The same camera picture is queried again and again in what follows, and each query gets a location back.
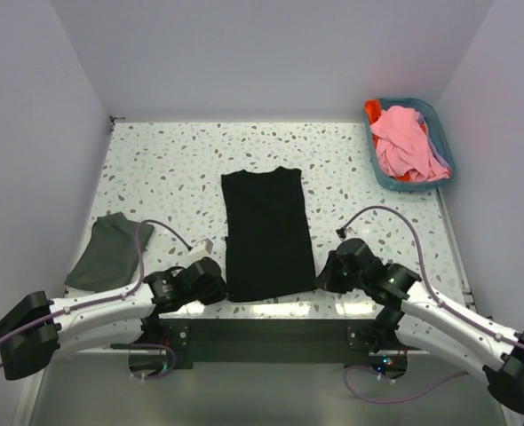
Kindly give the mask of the black t shirt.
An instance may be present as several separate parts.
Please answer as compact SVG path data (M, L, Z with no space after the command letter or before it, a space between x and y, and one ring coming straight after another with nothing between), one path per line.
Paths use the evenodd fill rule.
M301 170L225 174L226 282L234 303L314 289L312 241Z

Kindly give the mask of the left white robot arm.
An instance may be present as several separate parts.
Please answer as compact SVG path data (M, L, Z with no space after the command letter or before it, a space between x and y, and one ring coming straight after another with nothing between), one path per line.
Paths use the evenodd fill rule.
M93 295L50 299L43 291L30 293L0 319L4 377L31 376L61 353L134 342L152 348L162 337L153 317L195 301L214 304L229 293L218 263L209 257Z

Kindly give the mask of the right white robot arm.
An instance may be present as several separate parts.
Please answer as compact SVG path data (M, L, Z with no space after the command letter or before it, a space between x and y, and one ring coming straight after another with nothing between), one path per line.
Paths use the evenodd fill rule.
M330 251L316 285L340 294L358 289L381 306L358 334L370 351L398 343L427 351L483 381L497 402L524 414L524 330L498 324L428 288L404 265L383 263L361 239Z

